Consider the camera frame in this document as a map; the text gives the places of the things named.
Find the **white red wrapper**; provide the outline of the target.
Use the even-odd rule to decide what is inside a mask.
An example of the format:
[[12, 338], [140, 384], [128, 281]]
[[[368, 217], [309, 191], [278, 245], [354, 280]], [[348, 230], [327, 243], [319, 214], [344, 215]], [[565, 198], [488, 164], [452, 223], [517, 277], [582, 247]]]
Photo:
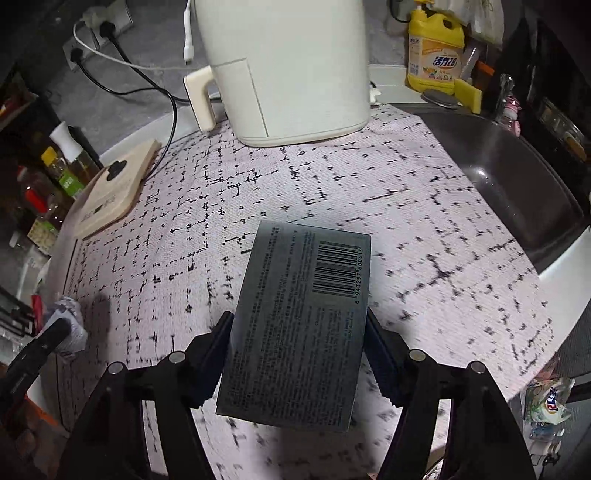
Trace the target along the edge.
[[43, 317], [44, 325], [34, 342], [48, 352], [55, 352], [64, 361], [81, 353], [88, 341], [81, 306], [69, 296], [51, 304]]

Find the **grey barcode cardboard box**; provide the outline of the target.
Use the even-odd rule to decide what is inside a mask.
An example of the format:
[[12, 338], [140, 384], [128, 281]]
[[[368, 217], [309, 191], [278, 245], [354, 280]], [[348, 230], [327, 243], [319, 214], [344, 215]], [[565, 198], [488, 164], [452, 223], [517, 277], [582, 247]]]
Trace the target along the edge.
[[369, 300], [368, 234], [263, 221], [217, 396], [223, 416], [345, 432]]

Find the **cream kitchen scale board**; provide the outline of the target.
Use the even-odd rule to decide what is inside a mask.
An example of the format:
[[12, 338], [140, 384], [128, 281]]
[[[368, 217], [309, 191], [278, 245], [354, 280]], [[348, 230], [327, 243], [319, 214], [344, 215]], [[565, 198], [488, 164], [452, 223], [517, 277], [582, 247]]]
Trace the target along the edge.
[[106, 167], [81, 209], [74, 229], [77, 238], [88, 238], [130, 211], [141, 180], [160, 146], [155, 139], [144, 141]]

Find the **steel kitchen sink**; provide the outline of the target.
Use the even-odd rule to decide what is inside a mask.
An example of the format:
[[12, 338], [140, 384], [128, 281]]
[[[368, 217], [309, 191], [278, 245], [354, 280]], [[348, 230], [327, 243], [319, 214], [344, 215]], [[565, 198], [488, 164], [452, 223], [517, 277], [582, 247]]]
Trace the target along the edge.
[[400, 104], [440, 144], [544, 272], [581, 235], [583, 208], [550, 164], [525, 140], [467, 110]]

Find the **red-capped sauce bottle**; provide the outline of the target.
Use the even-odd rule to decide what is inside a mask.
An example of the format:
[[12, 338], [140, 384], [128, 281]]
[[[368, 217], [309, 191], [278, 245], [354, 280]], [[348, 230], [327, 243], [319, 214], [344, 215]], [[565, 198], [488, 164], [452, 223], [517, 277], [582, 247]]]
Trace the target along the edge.
[[42, 220], [60, 231], [68, 214], [69, 204], [42, 172], [19, 166], [16, 176], [23, 199]]

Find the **yellow-capped green-label bottle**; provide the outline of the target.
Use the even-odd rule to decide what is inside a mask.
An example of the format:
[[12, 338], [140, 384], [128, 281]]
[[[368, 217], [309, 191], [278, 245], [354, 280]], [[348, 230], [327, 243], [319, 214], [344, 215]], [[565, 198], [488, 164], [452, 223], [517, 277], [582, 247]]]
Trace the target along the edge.
[[84, 185], [71, 172], [66, 160], [53, 147], [47, 147], [44, 150], [41, 160], [64, 192], [69, 197], [77, 199], [82, 193]]

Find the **white-capped oil bottle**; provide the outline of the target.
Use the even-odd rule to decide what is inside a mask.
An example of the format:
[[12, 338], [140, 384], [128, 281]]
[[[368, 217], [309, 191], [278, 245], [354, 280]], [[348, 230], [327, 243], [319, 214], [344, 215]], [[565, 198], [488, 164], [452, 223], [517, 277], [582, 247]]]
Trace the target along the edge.
[[71, 171], [81, 183], [87, 185], [99, 173], [97, 164], [72, 137], [64, 121], [53, 129], [50, 139], [58, 146]]

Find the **sink drain plug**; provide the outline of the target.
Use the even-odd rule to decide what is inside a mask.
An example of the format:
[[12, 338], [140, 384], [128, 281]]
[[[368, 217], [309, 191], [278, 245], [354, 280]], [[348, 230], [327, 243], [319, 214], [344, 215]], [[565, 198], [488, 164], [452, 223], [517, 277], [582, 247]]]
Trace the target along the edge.
[[421, 94], [421, 98], [428, 103], [444, 109], [457, 110], [459, 108], [459, 102], [453, 95], [436, 89], [425, 90]]

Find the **yellow sponge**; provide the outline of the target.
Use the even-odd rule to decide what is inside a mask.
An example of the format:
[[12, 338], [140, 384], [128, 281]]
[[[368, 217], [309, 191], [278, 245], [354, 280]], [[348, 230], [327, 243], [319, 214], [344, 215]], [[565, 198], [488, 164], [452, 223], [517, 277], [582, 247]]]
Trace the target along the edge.
[[483, 92], [480, 89], [461, 78], [457, 78], [455, 80], [454, 95], [473, 114], [481, 114]]

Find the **small pink bottle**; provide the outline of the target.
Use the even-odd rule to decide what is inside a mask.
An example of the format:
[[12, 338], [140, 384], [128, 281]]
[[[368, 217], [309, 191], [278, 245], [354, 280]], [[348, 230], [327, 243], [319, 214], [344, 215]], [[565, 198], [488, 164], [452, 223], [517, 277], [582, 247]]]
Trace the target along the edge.
[[497, 110], [497, 123], [506, 131], [519, 137], [521, 126], [518, 120], [520, 103], [513, 93], [514, 80], [508, 74], [500, 77], [501, 92]]

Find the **cream air fryer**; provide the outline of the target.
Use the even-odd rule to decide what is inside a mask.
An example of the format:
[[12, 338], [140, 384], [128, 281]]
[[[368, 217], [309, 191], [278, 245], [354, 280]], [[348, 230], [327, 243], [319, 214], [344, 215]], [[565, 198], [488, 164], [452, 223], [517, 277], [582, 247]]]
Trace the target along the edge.
[[356, 132], [370, 117], [363, 2], [197, 1], [207, 66], [184, 78], [201, 131], [215, 84], [236, 138], [276, 147]]

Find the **yellow dish soap bottle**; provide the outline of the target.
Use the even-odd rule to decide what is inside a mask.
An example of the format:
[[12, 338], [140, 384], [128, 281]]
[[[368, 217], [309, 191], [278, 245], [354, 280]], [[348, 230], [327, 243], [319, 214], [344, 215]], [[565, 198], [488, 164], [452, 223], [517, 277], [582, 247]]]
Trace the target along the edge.
[[408, 24], [407, 83], [417, 92], [454, 95], [462, 70], [464, 29], [453, 16], [429, 13], [431, 1], [416, 1]]

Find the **white wall power socket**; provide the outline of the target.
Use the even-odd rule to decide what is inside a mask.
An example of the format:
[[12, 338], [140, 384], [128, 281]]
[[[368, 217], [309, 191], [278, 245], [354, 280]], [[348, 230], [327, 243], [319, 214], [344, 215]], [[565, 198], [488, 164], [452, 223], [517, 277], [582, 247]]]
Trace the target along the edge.
[[[110, 41], [100, 34], [100, 24], [108, 21], [114, 25], [114, 36], [126, 32], [133, 26], [133, 20], [124, 0], [112, 1], [108, 6], [90, 7], [82, 16], [82, 20], [76, 26], [78, 38], [92, 49], [100, 51]], [[74, 37], [68, 39], [62, 46], [68, 67], [71, 71], [76, 71], [78, 65], [71, 60], [71, 52], [75, 49], [82, 51], [81, 61], [84, 62], [93, 53], [83, 47]]]

